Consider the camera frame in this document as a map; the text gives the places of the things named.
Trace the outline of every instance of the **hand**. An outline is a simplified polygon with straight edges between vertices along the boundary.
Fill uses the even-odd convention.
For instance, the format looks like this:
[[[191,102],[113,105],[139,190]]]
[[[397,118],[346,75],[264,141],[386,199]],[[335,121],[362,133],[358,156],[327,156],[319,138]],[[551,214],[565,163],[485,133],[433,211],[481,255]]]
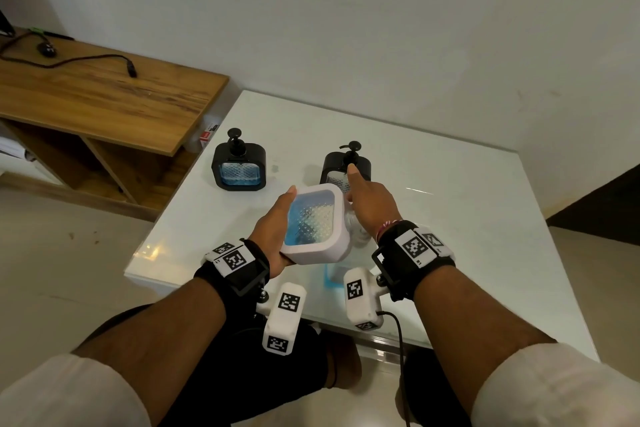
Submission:
[[[376,233],[385,221],[402,220],[396,200],[379,182],[365,181],[354,164],[347,167],[351,190],[347,199],[352,202],[356,218],[365,230],[376,239]]]
[[[296,197],[296,187],[291,186],[282,194],[271,209],[255,224],[249,239],[260,247],[269,261],[269,277],[274,278],[282,273],[284,267],[293,262],[280,253],[287,234],[287,215],[289,207]]]

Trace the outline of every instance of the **black pants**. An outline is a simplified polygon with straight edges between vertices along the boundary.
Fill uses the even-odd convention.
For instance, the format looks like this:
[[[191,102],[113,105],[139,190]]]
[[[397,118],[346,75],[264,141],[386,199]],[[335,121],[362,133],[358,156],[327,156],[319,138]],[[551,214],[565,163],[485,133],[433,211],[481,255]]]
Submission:
[[[84,342],[134,316],[149,305],[118,314]],[[160,425],[228,426],[297,400],[323,388],[326,347],[316,331],[300,324],[288,356],[262,347],[265,318],[241,327],[225,325],[211,342]],[[409,409],[424,426],[470,426],[433,350],[409,353],[404,365]]]

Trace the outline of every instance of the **beige floor tile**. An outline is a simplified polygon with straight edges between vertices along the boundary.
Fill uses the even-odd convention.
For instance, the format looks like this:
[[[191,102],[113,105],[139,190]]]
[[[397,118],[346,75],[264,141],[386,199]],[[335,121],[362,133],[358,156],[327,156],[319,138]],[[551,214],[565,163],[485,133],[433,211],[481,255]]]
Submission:
[[[640,246],[550,231],[601,361],[640,381]]]
[[[124,277],[152,223],[0,189],[0,282],[116,311],[155,302]]]
[[[253,419],[242,427],[402,427],[395,395],[396,366],[364,359],[363,379],[355,391],[320,390]]]
[[[46,359],[68,353],[113,310],[0,289],[0,391]]]

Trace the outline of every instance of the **white sleeve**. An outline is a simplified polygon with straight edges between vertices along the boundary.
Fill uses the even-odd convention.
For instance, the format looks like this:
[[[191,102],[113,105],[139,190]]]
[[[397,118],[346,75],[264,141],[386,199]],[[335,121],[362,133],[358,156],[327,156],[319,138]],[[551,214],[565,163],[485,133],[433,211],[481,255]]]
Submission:
[[[640,384],[566,344],[520,350],[487,379],[474,427],[640,425]]]
[[[53,357],[0,393],[0,426],[150,427],[137,393],[112,368]]]

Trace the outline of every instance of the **person's right hand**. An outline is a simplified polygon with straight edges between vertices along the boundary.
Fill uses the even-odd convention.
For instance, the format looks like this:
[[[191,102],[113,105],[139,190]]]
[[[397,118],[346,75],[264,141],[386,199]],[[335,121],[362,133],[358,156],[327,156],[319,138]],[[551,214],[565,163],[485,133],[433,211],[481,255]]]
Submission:
[[[347,167],[351,190],[347,199],[352,202],[356,218],[365,230],[376,239],[376,233],[386,221],[402,220],[396,200],[379,182],[365,181],[354,164]]]

